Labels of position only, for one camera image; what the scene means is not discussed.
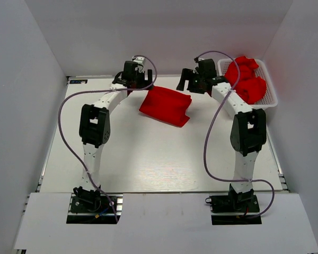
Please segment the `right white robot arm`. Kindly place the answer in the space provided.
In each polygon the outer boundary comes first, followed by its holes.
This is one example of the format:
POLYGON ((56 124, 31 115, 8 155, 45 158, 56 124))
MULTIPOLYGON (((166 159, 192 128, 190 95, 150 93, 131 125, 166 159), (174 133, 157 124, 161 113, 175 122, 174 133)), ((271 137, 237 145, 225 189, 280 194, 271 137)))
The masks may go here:
POLYGON ((218 111, 224 109, 233 118, 230 143, 235 150, 235 169, 233 179, 227 182, 235 194, 228 198, 228 203, 233 210, 241 211, 248 204, 245 194, 253 192, 255 161, 267 140, 266 113, 247 104, 230 82, 217 74, 212 59, 196 57, 195 63, 195 69, 182 69, 176 89, 183 91, 187 82, 189 92, 208 93, 220 103, 218 111))

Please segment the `red t shirt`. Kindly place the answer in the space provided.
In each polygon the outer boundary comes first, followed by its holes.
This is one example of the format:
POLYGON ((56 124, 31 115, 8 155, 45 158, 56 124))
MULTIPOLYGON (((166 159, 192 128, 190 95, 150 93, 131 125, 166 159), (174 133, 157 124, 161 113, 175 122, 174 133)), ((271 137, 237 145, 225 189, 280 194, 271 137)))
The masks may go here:
POLYGON ((153 119, 183 127, 190 120, 186 111, 191 102, 190 95, 155 86, 148 91, 139 111, 153 119))

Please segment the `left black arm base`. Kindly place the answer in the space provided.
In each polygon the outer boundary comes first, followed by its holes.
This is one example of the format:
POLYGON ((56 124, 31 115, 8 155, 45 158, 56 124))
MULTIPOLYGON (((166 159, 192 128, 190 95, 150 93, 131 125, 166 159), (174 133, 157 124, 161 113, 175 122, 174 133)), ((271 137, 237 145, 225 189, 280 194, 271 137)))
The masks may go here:
POLYGON ((106 197, 98 190, 75 187, 70 198, 67 224, 117 224, 122 214, 123 195, 106 197))

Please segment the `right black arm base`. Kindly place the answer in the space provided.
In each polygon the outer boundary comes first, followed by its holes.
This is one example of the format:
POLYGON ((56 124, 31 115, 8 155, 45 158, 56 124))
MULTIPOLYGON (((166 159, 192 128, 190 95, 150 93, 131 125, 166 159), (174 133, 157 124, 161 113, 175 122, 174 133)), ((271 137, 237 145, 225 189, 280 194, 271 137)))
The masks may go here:
POLYGON ((234 205, 229 195, 212 195, 205 199, 210 206, 212 225, 259 225, 261 216, 252 218, 260 213, 256 195, 250 201, 234 205))

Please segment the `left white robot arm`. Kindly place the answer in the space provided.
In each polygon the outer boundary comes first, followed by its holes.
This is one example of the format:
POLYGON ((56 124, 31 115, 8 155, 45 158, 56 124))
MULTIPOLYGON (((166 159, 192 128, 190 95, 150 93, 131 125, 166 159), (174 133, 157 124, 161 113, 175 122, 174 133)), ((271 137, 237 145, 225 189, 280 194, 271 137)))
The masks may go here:
POLYGON ((113 110, 136 90, 154 88, 151 69, 145 71, 146 58, 134 56, 126 61, 123 70, 116 74, 110 88, 93 104, 82 106, 79 135, 84 150, 82 179, 93 189, 100 188, 100 164, 104 145, 111 135, 110 116, 113 110))

